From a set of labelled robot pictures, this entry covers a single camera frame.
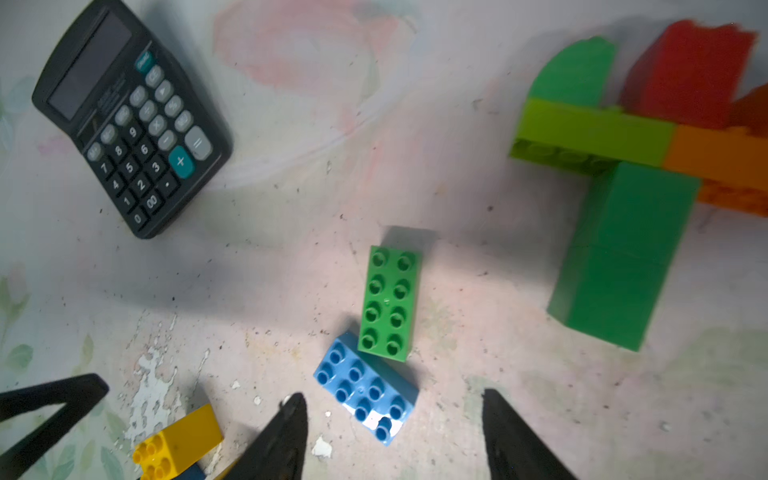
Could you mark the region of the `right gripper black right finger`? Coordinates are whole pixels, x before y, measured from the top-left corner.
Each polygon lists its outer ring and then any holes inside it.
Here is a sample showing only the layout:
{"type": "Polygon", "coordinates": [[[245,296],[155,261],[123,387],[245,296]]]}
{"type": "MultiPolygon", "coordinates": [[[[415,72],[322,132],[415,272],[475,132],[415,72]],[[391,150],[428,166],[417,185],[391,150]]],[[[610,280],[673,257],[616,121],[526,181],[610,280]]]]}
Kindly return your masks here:
{"type": "Polygon", "coordinates": [[[495,389],[483,392],[482,422],[492,479],[576,479],[495,389]]]}

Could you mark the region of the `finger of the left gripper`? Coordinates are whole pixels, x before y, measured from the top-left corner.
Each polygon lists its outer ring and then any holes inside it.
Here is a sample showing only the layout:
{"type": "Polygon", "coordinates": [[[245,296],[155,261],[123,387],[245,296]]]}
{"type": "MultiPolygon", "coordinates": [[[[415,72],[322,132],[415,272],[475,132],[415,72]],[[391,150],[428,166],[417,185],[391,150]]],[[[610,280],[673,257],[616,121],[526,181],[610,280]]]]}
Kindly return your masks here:
{"type": "Polygon", "coordinates": [[[39,410],[61,408],[1,455],[1,478],[19,479],[107,395],[109,386],[89,373],[1,394],[1,421],[39,410]]]}

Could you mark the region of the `orange long lego brick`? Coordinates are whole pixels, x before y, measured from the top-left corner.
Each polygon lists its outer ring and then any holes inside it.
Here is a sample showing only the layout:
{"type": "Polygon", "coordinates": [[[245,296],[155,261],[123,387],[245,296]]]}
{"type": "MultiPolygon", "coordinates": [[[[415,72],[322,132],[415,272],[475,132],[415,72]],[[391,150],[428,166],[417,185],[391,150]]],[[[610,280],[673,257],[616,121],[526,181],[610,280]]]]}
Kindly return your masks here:
{"type": "Polygon", "coordinates": [[[697,200],[765,217],[767,140],[742,127],[677,127],[662,167],[702,180],[697,200]]]}

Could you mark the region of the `red square lego brick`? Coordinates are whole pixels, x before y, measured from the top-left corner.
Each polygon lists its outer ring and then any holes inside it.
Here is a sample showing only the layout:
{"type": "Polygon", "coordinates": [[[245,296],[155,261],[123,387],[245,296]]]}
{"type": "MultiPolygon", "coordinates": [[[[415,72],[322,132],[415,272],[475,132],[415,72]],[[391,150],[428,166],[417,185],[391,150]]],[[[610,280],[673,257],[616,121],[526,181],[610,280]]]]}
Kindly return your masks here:
{"type": "Polygon", "coordinates": [[[757,39],[736,24],[677,21],[632,66],[619,104],[631,115],[723,129],[757,39]]]}

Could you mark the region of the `lime long lego brick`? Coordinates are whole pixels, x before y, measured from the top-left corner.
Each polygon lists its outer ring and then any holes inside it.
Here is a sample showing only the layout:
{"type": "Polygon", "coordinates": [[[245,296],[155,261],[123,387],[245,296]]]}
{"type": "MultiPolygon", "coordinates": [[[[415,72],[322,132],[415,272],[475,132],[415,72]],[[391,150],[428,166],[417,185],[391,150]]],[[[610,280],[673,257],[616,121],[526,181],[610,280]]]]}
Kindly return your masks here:
{"type": "Polygon", "coordinates": [[[619,162],[659,168],[676,128],[619,108],[532,98],[524,104],[509,156],[588,176],[619,162]]]}

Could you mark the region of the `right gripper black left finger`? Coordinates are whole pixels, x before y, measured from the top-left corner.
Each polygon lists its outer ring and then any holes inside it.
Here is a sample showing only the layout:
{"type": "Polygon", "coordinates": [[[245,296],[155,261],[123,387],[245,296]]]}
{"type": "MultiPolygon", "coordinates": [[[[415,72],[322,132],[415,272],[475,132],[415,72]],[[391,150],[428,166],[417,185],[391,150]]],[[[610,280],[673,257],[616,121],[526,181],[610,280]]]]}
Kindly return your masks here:
{"type": "Polygon", "coordinates": [[[297,392],[283,402],[269,424],[221,478],[301,479],[307,439],[307,403],[303,394],[297,392]]]}

